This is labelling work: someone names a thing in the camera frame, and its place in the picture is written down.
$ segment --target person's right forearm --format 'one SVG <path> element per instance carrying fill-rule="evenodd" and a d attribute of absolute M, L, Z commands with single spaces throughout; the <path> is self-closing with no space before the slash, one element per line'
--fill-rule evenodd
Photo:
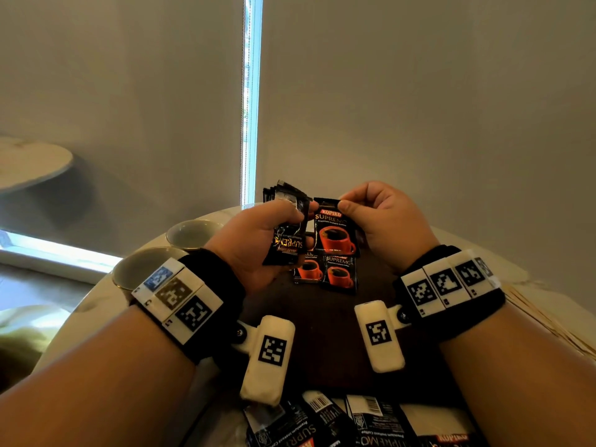
<path fill-rule="evenodd" d="M 594 443 L 596 366 L 515 307 L 440 348 L 492 447 Z"/>

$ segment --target wristband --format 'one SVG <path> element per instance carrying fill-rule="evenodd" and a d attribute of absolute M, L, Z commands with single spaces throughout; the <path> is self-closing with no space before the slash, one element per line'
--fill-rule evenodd
<path fill-rule="evenodd" d="M 500 309 L 505 303 L 500 285 L 472 250 L 445 245 L 416 260 L 393 283 L 407 321 L 437 341 L 457 337 Z"/>
<path fill-rule="evenodd" d="M 133 302 L 194 363 L 229 345 L 246 292 L 229 265 L 200 249 L 168 259 L 133 292 Z"/>

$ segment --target red mug image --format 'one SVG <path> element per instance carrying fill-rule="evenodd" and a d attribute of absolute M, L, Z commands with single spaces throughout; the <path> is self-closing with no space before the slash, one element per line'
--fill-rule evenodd
<path fill-rule="evenodd" d="M 327 276 L 329 276 L 329 283 L 336 287 L 352 288 L 354 286 L 354 281 L 345 268 L 331 266 L 327 269 Z"/>
<path fill-rule="evenodd" d="M 323 278 L 323 271 L 319 269 L 319 264 L 316 260 L 305 260 L 298 269 L 298 273 L 302 279 L 320 281 Z"/>
<path fill-rule="evenodd" d="M 351 255 L 356 252 L 356 245 L 350 241 L 350 235 L 345 229 L 327 226 L 319 231 L 319 235 L 325 252 L 342 255 Z"/>

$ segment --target person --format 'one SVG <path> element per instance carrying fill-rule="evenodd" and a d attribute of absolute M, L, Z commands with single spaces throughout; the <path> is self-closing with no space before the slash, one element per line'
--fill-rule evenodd
<path fill-rule="evenodd" d="M 389 185 L 368 182 L 341 199 L 339 209 L 397 273 L 439 245 L 418 207 Z M 262 265 L 273 228 L 302 218 L 287 201 L 267 202 L 236 215 L 205 249 L 227 263 L 250 297 L 287 269 Z M 491 446 L 596 439 L 596 368 L 509 304 L 440 349 Z M 0 445 L 159 444 L 194 371 L 133 305 L 0 396 Z"/>

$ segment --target beige wall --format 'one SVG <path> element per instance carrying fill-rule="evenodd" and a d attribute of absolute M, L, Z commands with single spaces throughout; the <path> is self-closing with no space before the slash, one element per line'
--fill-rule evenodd
<path fill-rule="evenodd" d="M 73 170 L 0 196 L 0 227 L 126 254 L 237 205 L 243 0 L 0 0 L 0 134 Z"/>
<path fill-rule="evenodd" d="M 385 180 L 596 312 L 595 0 L 264 0 L 263 28 L 257 188 Z"/>

